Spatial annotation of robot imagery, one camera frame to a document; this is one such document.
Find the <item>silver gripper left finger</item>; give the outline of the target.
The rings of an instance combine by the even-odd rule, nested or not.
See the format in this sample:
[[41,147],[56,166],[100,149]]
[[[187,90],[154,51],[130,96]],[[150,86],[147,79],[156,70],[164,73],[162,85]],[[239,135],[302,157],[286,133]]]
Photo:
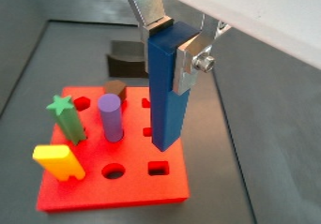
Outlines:
[[166,14],[162,0],[128,0],[138,21],[140,38],[148,38],[172,25],[172,18]]

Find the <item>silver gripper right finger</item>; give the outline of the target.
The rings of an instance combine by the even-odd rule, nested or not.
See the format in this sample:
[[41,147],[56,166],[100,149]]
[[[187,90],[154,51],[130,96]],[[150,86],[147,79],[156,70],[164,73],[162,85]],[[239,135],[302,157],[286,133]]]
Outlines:
[[199,33],[178,46],[172,78],[172,91],[176,95],[183,95],[191,89],[199,71],[211,71],[215,63],[211,46],[230,29],[226,22],[203,20]]

